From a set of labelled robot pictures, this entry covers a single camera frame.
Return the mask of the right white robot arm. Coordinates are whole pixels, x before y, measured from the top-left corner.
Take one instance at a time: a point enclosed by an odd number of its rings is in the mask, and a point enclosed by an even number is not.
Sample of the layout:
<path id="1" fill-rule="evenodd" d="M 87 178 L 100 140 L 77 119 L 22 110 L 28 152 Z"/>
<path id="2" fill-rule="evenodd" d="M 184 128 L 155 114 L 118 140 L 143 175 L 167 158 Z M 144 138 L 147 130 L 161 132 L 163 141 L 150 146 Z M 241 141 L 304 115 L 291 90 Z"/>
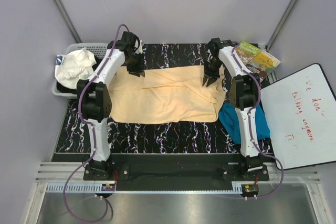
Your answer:
<path id="1" fill-rule="evenodd" d="M 219 79 L 219 69 L 224 66 L 229 72 L 232 83 L 229 90 L 229 102 L 233 117 L 238 123 L 235 134 L 240 145 L 238 174 L 244 180 L 250 180 L 262 173 L 263 159 L 259 141 L 270 138 L 270 129 L 260 106 L 260 76 L 249 70 L 237 56 L 238 45 L 231 40 L 212 38 L 207 44 L 208 59 L 204 63 L 203 86 L 210 86 Z"/>

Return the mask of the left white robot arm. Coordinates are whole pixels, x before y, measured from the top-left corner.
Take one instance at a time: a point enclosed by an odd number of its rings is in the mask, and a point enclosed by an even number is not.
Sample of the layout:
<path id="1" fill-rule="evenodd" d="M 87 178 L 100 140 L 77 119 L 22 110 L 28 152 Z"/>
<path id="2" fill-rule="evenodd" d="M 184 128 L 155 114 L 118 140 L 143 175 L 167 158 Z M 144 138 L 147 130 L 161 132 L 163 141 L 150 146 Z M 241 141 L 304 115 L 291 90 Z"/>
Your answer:
<path id="1" fill-rule="evenodd" d="M 91 154 L 84 166 L 103 180 L 113 175 L 107 137 L 107 120 L 112 110 L 108 87 L 123 64 L 128 74 L 145 76 L 142 44 L 130 31 L 124 31 L 121 39 L 110 42 L 93 74 L 77 82 L 78 113 L 88 127 L 91 144 Z"/>

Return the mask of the peach t shirt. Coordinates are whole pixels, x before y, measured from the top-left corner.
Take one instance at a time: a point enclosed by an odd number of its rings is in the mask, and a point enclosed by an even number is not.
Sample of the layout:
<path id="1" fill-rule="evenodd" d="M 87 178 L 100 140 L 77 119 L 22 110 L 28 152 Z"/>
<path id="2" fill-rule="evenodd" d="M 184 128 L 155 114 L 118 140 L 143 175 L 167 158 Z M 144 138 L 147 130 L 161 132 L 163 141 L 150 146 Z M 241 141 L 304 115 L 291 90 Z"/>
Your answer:
<path id="1" fill-rule="evenodd" d="M 134 124 L 215 122 L 226 96 L 224 69 L 209 87 L 202 85 L 203 70 L 203 66 L 152 69 L 136 77 L 120 67 L 109 85 L 110 117 Z"/>

